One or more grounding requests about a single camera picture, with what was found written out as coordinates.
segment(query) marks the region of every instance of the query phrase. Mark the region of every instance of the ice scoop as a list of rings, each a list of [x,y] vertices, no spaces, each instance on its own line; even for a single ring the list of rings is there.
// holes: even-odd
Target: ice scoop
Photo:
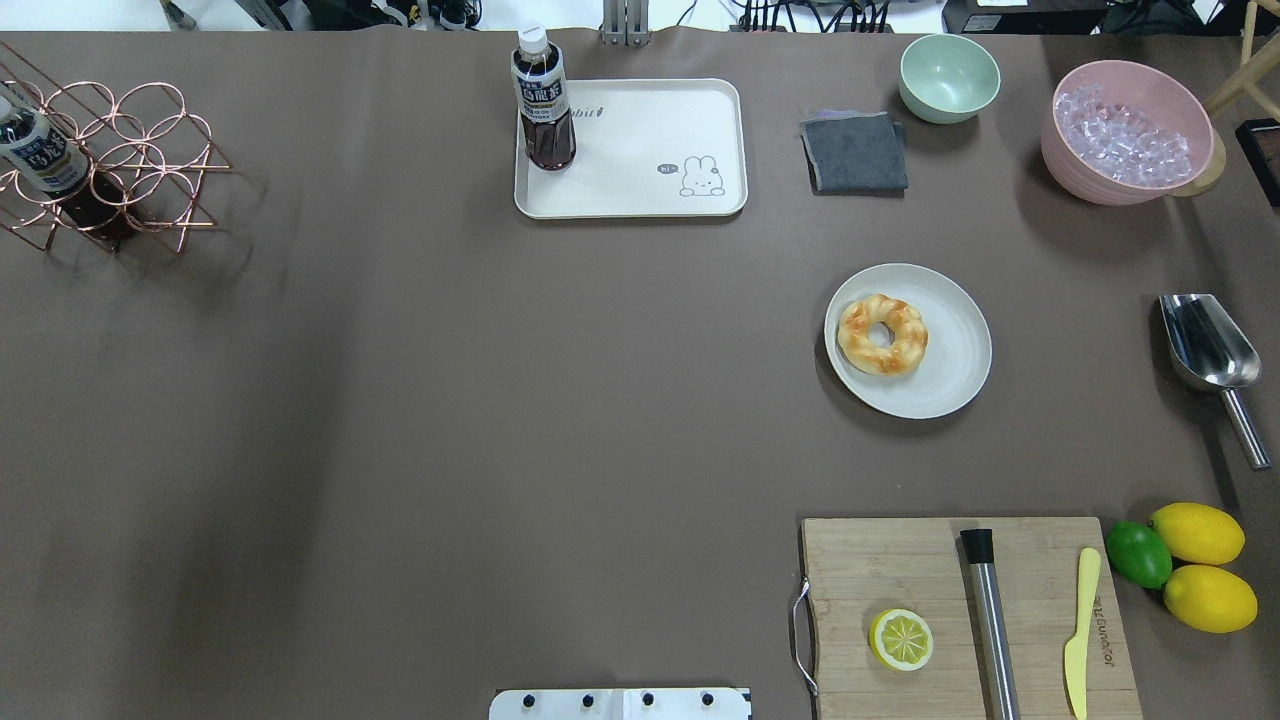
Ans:
[[[1254,470],[1271,466],[1239,389],[1258,379],[1262,361],[1216,297],[1207,293],[1161,295],[1174,370],[1193,389],[1217,392]]]

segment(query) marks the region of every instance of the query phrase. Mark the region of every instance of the green bowl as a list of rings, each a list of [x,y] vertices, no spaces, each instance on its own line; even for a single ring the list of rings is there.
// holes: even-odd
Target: green bowl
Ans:
[[[960,35],[925,35],[906,46],[897,90],[920,119],[968,120],[1000,92],[1000,65],[991,53]]]

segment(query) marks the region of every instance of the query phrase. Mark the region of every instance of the wooden cutting board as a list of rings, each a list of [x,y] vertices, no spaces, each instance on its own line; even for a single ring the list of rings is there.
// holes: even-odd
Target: wooden cutting board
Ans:
[[[1089,720],[1140,720],[1115,585],[1097,518],[806,519],[801,525],[814,632],[818,720],[983,720],[986,665],[960,530],[991,528],[1021,716],[1073,717],[1062,646],[1075,632],[1080,550],[1102,553],[1089,635]],[[890,607],[922,615],[933,657],[891,670],[868,647]]]

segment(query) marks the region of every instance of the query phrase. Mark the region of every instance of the white bottle cap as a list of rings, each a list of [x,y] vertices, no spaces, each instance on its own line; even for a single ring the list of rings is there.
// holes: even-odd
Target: white bottle cap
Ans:
[[[532,26],[520,31],[520,49],[531,54],[547,51],[547,28]]]

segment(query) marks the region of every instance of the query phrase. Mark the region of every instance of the lime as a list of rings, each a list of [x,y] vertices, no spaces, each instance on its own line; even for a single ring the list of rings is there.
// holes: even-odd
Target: lime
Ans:
[[[1111,566],[1144,588],[1160,589],[1174,571],[1174,559],[1165,541],[1147,525],[1120,520],[1107,533]]]

